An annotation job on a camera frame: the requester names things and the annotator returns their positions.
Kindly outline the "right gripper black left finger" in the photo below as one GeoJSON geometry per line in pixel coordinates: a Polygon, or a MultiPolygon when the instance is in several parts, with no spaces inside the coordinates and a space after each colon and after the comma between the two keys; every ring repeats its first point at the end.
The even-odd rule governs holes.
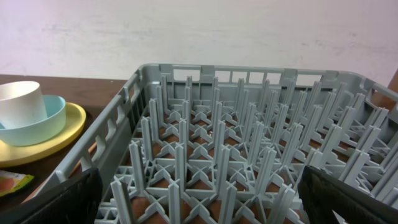
{"type": "Polygon", "coordinates": [[[1,224],[93,223],[103,183],[97,168],[89,168],[56,187],[1,213],[1,224]]]}

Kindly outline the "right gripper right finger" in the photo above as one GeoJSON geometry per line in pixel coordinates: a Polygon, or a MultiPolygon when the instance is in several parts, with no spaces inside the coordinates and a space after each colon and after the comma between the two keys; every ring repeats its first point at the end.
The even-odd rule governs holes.
{"type": "Polygon", "coordinates": [[[397,210],[313,166],[303,168],[298,184],[310,223],[338,223],[337,213],[350,224],[397,223],[397,210]]]}

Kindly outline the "green orange snack wrapper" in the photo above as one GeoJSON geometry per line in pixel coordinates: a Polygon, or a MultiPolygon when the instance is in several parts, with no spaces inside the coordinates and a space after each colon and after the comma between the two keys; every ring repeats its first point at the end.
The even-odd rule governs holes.
{"type": "Polygon", "coordinates": [[[34,176],[29,174],[19,174],[2,170],[1,191],[0,196],[13,194],[24,187],[27,187],[33,180],[34,176]]]}

